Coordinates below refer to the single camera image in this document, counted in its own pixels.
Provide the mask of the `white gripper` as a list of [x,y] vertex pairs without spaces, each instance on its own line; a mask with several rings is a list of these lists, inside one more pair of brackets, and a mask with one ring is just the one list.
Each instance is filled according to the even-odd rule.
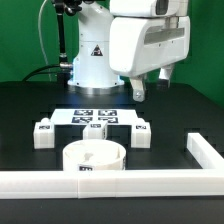
[[190,19],[180,17],[174,28],[168,21],[117,17],[110,27],[109,64],[115,74],[130,77],[133,99],[145,100],[142,75],[160,69],[157,86],[169,88],[174,70],[172,63],[187,57],[190,42]]

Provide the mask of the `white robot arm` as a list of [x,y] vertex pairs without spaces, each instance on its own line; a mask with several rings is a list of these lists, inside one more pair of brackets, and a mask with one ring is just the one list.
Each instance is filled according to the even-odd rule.
[[[90,95],[122,88],[127,77],[133,99],[145,100],[147,73],[160,71],[157,87],[166,90],[176,62],[187,57],[189,0],[51,0],[58,19],[60,67],[71,71],[68,85]],[[65,53],[63,16],[78,16],[79,52]]]

